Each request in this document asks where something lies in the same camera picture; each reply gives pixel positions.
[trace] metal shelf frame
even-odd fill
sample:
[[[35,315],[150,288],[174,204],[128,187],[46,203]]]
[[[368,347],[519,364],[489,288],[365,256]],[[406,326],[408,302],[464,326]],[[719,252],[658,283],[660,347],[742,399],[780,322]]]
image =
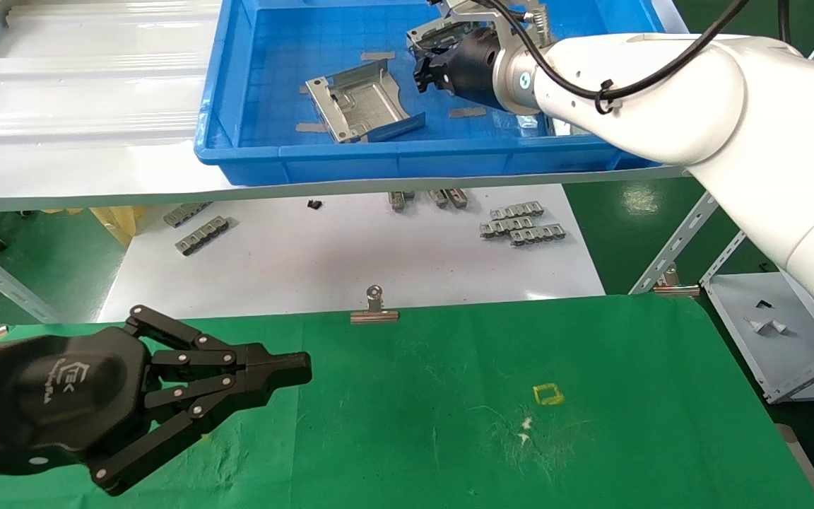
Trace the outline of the metal shelf frame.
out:
[[[814,51],[810,60],[814,60]],[[649,292],[666,267],[674,263],[705,220],[717,209],[717,202],[710,193],[705,192],[643,271],[630,289],[630,294]],[[784,271],[717,274],[745,239],[743,231],[737,233],[699,280],[699,284],[762,387],[766,402],[814,400],[814,299]],[[774,307],[758,305],[760,300],[772,303]],[[756,332],[750,325],[750,317],[755,317],[757,321],[778,317],[788,329],[778,334]]]

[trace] metal bracket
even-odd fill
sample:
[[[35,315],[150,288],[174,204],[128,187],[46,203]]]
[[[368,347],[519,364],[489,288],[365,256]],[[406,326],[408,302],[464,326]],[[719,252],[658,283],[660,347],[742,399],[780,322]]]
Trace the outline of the metal bracket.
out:
[[[443,209],[444,207],[448,206],[448,197],[446,196],[444,190],[430,190],[429,196],[432,197],[432,200],[435,202],[435,205],[439,207],[439,209]]]
[[[668,269],[659,277],[658,284],[652,288],[652,292],[659,296],[669,297],[698,297],[698,284],[680,284],[678,275],[678,265],[671,262]]]
[[[391,210],[400,212],[404,210],[404,205],[407,203],[407,197],[404,196],[403,191],[389,191],[388,203],[391,204]]]
[[[197,249],[208,244],[208,242],[212,242],[217,236],[222,235],[223,232],[228,230],[229,226],[230,223],[228,219],[222,216],[216,216],[215,219],[206,223],[206,225],[194,230],[194,232],[184,238],[184,240],[175,242],[175,247],[182,255],[188,257],[192,252],[197,251]]]
[[[448,194],[448,197],[452,200],[455,209],[466,209],[466,204],[469,203],[469,200],[466,199],[466,193],[461,188],[452,187],[446,189],[445,193]]]
[[[533,216],[539,217],[545,213],[542,205],[537,201],[529,201],[517,205],[502,206],[501,209],[495,209],[488,212],[488,216],[495,221],[502,219],[511,219],[512,217],[525,217]]]
[[[493,238],[493,236],[507,235],[514,230],[524,228],[534,228],[533,220],[529,217],[514,217],[513,219],[503,219],[501,221],[489,221],[479,223],[479,236],[482,238]]]
[[[58,313],[16,277],[0,267],[0,293],[39,323],[61,323]]]
[[[695,202],[695,206],[689,211],[683,222],[680,223],[678,229],[674,231],[674,235],[668,239],[668,242],[661,248],[659,254],[656,255],[649,268],[640,275],[639,280],[636,281],[633,288],[630,289],[629,294],[633,296],[636,293],[646,293],[652,289],[652,286],[659,280],[665,272],[669,264],[674,263],[676,257],[687,247],[687,244],[697,234],[705,220],[707,220],[715,210],[718,209],[718,202],[716,202],[711,194],[705,192],[700,197],[699,201]]]
[[[204,201],[201,203],[188,203],[175,207],[171,212],[166,213],[162,220],[171,228],[178,228],[184,225],[191,217],[196,216],[201,210],[206,209],[212,203],[211,201]]]
[[[400,88],[388,59],[307,81],[309,95],[333,141],[385,141],[426,125],[426,114],[410,116],[398,101]]]
[[[511,232],[511,245],[518,246],[561,240],[565,236],[567,236],[567,233],[565,229],[561,228],[561,225],[533,226],[533,228]]]
[[[396,310],[382,309],[382,287],[374,284],[366,289],[366,310],[356,310],[351,313],[351,323],[383,323],[397,322],[400,313]]]

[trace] green cloth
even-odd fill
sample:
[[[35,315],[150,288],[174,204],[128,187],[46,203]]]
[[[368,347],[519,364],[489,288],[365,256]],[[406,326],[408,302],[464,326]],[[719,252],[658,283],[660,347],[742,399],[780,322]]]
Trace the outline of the green cloth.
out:
[[[125,496],[66,467],[0,476],[0,507],[814,507],[689,299],[406,309],[387,324],[349,325],[345,312],[190,323],[231,344],[308,351],[314,379],[232,416]],[[543,384],[565,400],[537,403]]]

